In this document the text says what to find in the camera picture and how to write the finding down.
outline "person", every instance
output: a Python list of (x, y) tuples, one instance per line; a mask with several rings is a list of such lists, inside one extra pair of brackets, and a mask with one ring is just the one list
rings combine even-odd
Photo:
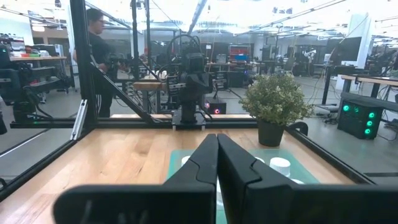
[[(111, 53), (111, 47), (99, 36), (104, 29), (104, 15), (97, 9), (87, 9), (86, 16), (88, 21), (88, 38), (95, 62), (102, 71), (105, 73), (109, 72), (106, 62)], [(73, 59), (75, 61), (77, 59), (76, 50), (74, 51)], [(98, 116), (100, 118), (108, 118), (111, 116), (113, 92), (96, 75), (94, 75), (94, 86)]]

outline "teal mat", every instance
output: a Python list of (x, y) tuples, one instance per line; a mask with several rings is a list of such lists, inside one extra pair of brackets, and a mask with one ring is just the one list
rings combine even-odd
[[(170, 178), (176, 171), (181, 168), (181, 160), (185, 156), (191, 156), (195, 150), (174, 150), (170, 155), (169, 171), (167, 178)], [(296, 158), (291, 155), (289, 151), (283, 149), (253, 149), (248, 150), (254, 157), (261, 158), (264, 162), (269, 165), (269, 161), (273, 157), (281, 157), (287, 159), (290, 162), (290, 178), (297, 179), (304, 184), (318, 184), (319, 181), (304, 168)], [(223, 206), (217, 205), (217, 224), (226, 224), (226, 217)]]

